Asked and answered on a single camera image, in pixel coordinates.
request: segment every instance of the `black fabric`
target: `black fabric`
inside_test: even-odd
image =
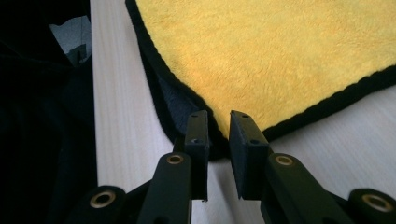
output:
[[[89,15],[89,0],[0,1],[0,53],[71,65],[49,24]]]
[[[0,223],[61,223],[97,186],[92,60],[0,56]]]
[[[185,130],[181,127],[186,122],[187,113],[192,110],[207,110],[209,112],[210,138],[214,143],[214,148],[211,150],[211,159],[228,156],[228,143],[219,131],[213,112],[205,104],[205,99],[202,99],[193,90],[180,82],[167,67],[166,62],[156,50],[149,36],[136,1],[126,0],[125,3],[136,31],[156,111],[168,138],[173,140],[177,135],[185,134]],[[357,102],[373,91],[379,91],[394,85],[396,83],[395,74],[396,65],[374,73],[369,77],[363,78],[359,83],[349,86],[346,90],[336,92],[332,97],[306,109],[305,112],[264,130],[263,134],[268,141],[273,141],[309,123],[326,118]]]

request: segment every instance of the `clamp jaw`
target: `clamp jaw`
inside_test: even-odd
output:
[[[238,196],[261,201],[265,223],[396,223],[394,199],[374,189],[352,190],[347,201],[331,194],[299,160],[274,153],[247,114],[231,112],[229,140]],[[129,193],[96,188],[65,223],[191,223],[191,200],[207,200],[209,149],[207,113],[198,111],[149,182]]]

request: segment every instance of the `yellow microfiber towel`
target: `yellow microfiber towel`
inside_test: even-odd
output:
[[[136,3],[162,60],[225,137],[231,110],[264,131],[396,64],[394,0]]]

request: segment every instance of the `light-colored table surface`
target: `light-colored table surface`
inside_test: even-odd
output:
[[[172,151],[156,116],[124,0],[91,1],[99,185],[126,191],[152,178]],[[346,198],[356,188],[396,198],[396,87],[272,142]],[[263,223],[258,202],[239,201],[228,161],[209,165],[209,201],[193,202],[192,223]]]

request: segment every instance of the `microfiber towel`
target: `microfiber towel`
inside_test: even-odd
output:
[[[394,0],[126,3],[151,86],[208,109],[217,137],[228,137],[231,110],[271,140],[396,81]]]

